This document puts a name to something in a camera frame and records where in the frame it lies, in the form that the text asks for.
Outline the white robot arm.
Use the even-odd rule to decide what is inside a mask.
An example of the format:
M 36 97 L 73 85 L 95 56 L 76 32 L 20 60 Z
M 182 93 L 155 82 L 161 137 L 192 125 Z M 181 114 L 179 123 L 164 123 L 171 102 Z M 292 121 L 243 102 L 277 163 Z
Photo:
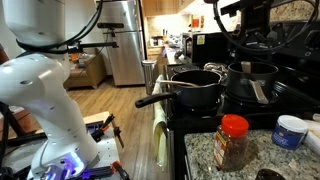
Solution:
M 78 104 L 63 83 L 70 74 L 64 0 L 2 0 L 4 20 L 25 50 L 0 67 L 0 100 L 31 113 L 47 141 L 35 152 L 28 177 L 72 180 L 98 160 Z

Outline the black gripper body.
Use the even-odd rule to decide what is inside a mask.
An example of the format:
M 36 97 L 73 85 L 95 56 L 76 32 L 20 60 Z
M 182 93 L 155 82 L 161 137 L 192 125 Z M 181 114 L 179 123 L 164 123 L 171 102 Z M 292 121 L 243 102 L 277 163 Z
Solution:
M 241 13 L 240 30 L 237 37 L 228 32 L 226 38 L 232 42 L 242 43 L 269 43 L 270 33 L 270 10 L 274 0 L 237 0 L 235 3 L 224 6 L 220 9 L 222 15 L 230 17 Z

